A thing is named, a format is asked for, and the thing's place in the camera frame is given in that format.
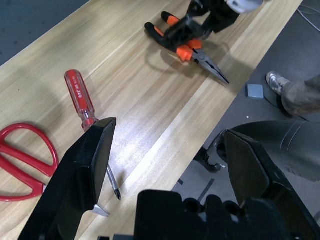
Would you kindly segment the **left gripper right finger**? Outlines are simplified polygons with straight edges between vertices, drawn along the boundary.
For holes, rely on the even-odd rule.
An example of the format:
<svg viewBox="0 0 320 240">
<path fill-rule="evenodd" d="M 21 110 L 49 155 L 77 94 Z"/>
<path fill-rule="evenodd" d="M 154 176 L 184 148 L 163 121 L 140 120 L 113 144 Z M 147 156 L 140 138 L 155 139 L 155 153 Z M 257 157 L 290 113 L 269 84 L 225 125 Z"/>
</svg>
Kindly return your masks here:
<svg viewBox="0 0 320 240">
<path fill-rule="evenodd" d="M 230 182 L 245 239 L 318 240 L 320 227 L 262 145 L 233 130 L 223 134 Z"/>
</svg>

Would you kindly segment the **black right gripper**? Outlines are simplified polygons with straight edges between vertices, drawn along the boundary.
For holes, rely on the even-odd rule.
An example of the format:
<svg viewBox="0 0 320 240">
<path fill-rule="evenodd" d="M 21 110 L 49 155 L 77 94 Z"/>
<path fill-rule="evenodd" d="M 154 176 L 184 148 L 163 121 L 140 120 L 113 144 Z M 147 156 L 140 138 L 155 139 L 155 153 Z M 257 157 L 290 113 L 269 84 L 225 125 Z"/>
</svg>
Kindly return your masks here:
<svg viewBox="0 0 320 240">
<path fill-rule="evenodd" d="M 192 0 L 188 7 L 190 17 L 162 18 L 169 25 L 169 28 L 164 32 L 162 46 L 166 49 L 175 49 L 190 40 L 200 38 L 204 34 L 204 30 L 193 17 L 201 17 L 208 13 L 209 9 L 209 22 L 211 23 L 211 31 L 214 33 L 219 33 L 233 25 L 240 15 L 233 11 L 224 0 L 212 0 L 210 7 L 205 0 Z"/>
</svg>

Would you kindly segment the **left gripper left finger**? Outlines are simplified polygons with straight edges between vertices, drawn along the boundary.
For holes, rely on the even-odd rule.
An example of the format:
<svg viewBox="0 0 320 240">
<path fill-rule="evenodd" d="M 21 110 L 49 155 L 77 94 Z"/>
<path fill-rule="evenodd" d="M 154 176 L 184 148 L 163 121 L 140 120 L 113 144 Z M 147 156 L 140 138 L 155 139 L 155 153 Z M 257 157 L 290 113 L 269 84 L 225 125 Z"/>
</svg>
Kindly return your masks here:
<svg viewBox="0 0 320 240">
<path fill-rule="evenodd" d="M 96 122 L 65 153 L 20 240 L 73 240 L 83 214 L 99 201 L 109 163 L 115 117 Z"/>
</svg>

